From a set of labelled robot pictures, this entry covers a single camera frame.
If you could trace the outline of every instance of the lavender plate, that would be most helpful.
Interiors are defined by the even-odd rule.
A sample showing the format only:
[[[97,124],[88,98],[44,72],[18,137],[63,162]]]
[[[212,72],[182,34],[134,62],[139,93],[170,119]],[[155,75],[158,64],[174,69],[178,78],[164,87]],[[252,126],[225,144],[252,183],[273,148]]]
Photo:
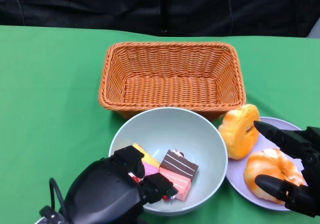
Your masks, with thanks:
[[[284,130],[301,130],[299,127],[286,122],[284,120],[272,118],[272,117],[261,117],[262,122],[269,123],[277,128]],[[260,134],[259,140],[251,153],[263,151],[268,148],[279,148],[273,142],[267,140],[263,135]],[[250,202],[257,204],[260,207],[276,210],[276,211],[289,211],[285,208],[284,205],[276,204],[272,201],[258,198],[251,190],[247,187],[244,180],[244,172],[247,166],[248,158],[246,156],[241,160],[233,160],[229,158],[228,168],[226,171],[226,178],[229,180],[231,185],[236,189],[244,198],[248,199]],[[286,156],[291,160],[297,167],[299,171],[303,170],[303,166],[300,159],[292,159],[289,156]]]

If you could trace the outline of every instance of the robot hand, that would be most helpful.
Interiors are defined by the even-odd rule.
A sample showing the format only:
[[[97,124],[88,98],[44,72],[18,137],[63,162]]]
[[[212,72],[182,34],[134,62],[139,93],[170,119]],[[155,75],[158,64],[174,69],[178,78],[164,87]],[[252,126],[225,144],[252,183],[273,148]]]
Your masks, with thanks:
[[[145,176],[144,154],[133,146],[91,163],[72,183],[65,200],[50,179],[51,206],[40,210],[36,224],[139,224],[143,205],[178,193],[160,173]],[[144,179],[137,183],[128,173]],[[55,195],[60,202],[55,211]]]
[[[310,216],[320,216],[320,128],[306,130],[281,130],[262,121],[254,122],[255,128],[280,150],[301,159],[301,172],[307,185],[294,185],[272,176],[258,175],[255,183],[265,192],[285,202],[292,211]]]

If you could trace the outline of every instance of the black curtain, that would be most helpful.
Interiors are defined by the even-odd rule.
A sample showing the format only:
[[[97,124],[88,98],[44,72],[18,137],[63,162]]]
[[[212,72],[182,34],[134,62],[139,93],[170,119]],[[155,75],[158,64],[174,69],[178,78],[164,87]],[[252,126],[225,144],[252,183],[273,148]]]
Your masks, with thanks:
[[[233,16],[232,36],[306,37],[320,18],[320,0],[19,2],[27,26],[112,29],[155,36],[227,36],[232,26],[229,3]],[[17,1],[0,0],[0,25],[22,24]]]

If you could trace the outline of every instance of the green tablecloth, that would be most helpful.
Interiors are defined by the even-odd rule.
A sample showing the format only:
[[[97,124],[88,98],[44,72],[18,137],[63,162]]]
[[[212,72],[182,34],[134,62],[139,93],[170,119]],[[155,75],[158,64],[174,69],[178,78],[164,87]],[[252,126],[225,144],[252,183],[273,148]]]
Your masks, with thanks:
[[[110,30],[0,26],[0,222],[33,224],[50,204],[48,180],[65,195],[91,162],[108,155],[125,120],[98,103],[105,53],[123,41],[221,41],[235,46],[247,102],[262,116],[320,127],[320,39],[161,38]],[[263,209],[224,181],[196,211],[143,216],[151,224],[319,223]]]

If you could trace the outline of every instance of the ceramic bowl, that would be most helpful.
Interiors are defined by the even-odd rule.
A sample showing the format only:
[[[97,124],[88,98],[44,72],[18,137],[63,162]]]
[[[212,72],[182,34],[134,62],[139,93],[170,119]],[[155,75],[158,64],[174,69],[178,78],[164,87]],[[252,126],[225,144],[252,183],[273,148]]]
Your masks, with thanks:
[[[199,166],[185,201],[147,203],[146,212],[177,216],[195,210],[215,194],[225,178],[228,166],[225,142],[218,130],[195,112],[162,107],[134,116],[116,133],[109,156],[133,143],[141,145],[159,162],[168,150],[177,149]]]

